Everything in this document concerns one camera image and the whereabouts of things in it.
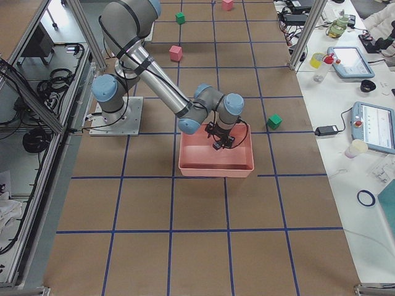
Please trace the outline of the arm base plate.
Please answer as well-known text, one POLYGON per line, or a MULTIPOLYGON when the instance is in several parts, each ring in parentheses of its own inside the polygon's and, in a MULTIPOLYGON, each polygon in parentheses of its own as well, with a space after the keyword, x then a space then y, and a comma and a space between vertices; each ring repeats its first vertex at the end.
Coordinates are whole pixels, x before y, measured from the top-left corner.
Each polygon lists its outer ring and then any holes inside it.
POLYGON ((154 25, 155 23, 153 22, 149 34, 144 38, 145 43, 150 43, 152 41, 153 33, 154 33, 154 25))
POLYGON ((119 112, 105 113, 96 104, 96 113, 89 129, 90 136, 137 136, 139 134, 143 97, 123 97, 124 106, 119 112))

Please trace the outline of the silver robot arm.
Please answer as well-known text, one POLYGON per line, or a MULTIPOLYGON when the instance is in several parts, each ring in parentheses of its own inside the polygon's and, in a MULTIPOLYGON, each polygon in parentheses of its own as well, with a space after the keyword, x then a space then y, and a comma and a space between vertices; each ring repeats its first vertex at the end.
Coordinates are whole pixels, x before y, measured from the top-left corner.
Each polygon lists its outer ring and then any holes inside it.
POLYGON ((117 58, 114 74, 97 76, 92 92, 102 113, 118 119, 126 111, 123 95, 143 80, 178 117, 178 128, 194 134, 211 112, 218 115, 206 132, 214 138, 214 149, 234 149, 230 132, 241 122, 244 99, 235 93, 224 94, 208 84, 200 84, 194 99, 188 99, 145 50, 143 39, 159 18, 159 1, 112 1, 99 16, 104 44, 117 58))

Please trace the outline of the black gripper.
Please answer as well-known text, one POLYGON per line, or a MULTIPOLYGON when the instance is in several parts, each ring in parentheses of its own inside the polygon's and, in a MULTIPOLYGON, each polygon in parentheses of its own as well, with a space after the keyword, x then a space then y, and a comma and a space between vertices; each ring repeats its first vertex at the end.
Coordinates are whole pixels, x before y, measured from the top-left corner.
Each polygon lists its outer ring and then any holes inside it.
POLYGON ((206 133, 208 138, 214 139, 212 147, 215 150, 233 148, 235 138, 230 135, 229 129, 223 129, 217 123, 210 121, 206 126, 206 133))

